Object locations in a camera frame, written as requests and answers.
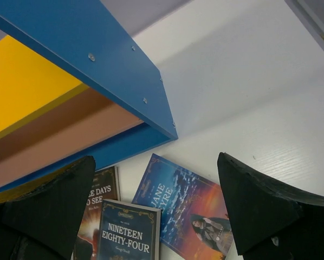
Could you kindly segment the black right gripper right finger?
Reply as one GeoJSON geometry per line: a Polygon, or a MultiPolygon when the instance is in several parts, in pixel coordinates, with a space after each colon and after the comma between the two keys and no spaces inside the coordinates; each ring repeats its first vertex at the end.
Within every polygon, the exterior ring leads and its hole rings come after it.
{"type": "Polygon", "coordinates": [[[238,255],[324,259],[324,196],[265,175],[221,152],[219,182],[238,255]]]}

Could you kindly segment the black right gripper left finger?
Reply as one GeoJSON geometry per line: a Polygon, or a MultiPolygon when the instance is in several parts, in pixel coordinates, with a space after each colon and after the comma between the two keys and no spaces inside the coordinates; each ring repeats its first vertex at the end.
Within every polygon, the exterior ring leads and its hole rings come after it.
{"type": "Polygon", "coordinates": [[[0,190],[0,259],[70,259],[95,168],[85,156],[0,190]]]}

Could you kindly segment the Three Days To See book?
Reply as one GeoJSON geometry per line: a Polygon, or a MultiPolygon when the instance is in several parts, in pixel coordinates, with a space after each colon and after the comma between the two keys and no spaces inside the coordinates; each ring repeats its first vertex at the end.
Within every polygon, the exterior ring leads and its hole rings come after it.
{"type": "Polygon", "coordinates": [[[99,244],[101,207],[104,199],[120,200],[118,168],[111,166],[95,172],[72,259],[96,259],[99,244]]]}

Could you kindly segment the Nineteen Eighty-Four book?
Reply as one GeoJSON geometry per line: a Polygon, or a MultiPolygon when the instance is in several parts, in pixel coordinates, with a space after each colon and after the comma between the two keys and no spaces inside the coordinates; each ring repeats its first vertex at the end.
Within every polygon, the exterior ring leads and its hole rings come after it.
{"type": "Polygon", "coordinates": [[[160,209],[105,199],[96,258],[158,260],[160,225],[160,209]]]}

